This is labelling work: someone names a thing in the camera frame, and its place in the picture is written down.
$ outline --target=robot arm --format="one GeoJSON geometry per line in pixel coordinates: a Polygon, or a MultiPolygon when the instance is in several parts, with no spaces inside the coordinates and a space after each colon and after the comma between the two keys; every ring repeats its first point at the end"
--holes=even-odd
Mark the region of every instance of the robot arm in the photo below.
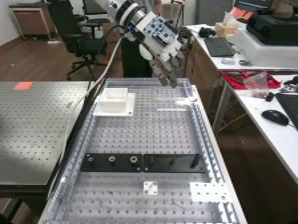
{"type": "Polygon", "coordinates": [[[108,14],[140,41],[140,52],[150,60],[163,85],[178,86],[176,71],[183,64],[183,44],[179,34],[167,20],[154,12],[144,13],[132,0],[96,0],[108,14]]]}

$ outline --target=white box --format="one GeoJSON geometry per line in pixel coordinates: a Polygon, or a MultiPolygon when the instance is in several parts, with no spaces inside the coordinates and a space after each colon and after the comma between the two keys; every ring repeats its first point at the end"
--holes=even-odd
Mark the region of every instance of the white box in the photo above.
{"type": "Polygon", "coordinates": [[[99,104],[103,111],[108,113],[122,113],[127,109],[128,89],[106,88],[99,104]]]}
{"type": "Polygon", "coordinates": [[[253,65],[298,68],[298,46],[265,45],[244,29],[237,30],[233,43],[253,65]]]}

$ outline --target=white wall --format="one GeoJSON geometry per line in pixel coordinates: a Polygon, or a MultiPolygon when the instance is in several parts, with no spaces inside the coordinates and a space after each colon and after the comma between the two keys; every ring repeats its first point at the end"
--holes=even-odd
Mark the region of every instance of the white wall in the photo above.
{"type": "Polygon", "coordinates": [[[10,4],[15,0],[0,0],[0,46],[21,36],[19,28],[13,17],[10,4]]]}
{"type": "MultiPolygon", "coordinates": [[[[163,0],[163,4],[170,4],[172,1],[171,0],[163,0]]],[[[75,13],[84,14],[83,13],[83,0],[71,0],[72,7],[75,13]]],[[[197,0],[185,0],[185,24],[184,25],[193,25],[197,23],[197,0]]],[[[180,7],[175,7],[175,12],[179,13],[180,7]]],[[[170,19],[171,17],[171,7],[166,6],[166,17],[170,19]]]]}

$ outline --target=red label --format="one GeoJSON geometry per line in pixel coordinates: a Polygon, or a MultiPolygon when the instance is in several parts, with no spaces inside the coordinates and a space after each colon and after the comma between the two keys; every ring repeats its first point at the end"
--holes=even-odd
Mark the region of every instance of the red label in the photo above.
{"type": "Polygon", "coordinates": [[[34,82],[19,82],[14,90],[29,90],[31,89],[34,82]]]}

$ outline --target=office chair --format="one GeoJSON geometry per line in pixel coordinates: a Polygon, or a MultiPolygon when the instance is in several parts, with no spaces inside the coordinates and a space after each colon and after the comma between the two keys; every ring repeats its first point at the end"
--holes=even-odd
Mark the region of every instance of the office chair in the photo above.
{"type": "Polygon", "coordinates": [[[72,13],[72,5],[68,0],[54,2],[48,10],[68,52],[84,59],[84,61],[72,63],[72,71],[68,73],[67,79],[71,80],[71,75],[87,66],[90,75],[92,76],[91,78],[95,80],[91,65],[106,66],[106,64],[96,61],[96,55],[102,45],[103,49],[100,53],[106,54],[108,43],[107,41],[104,42],[103,39],[91,39],[88,35],[82,32],[82,28],[72,13]]]}

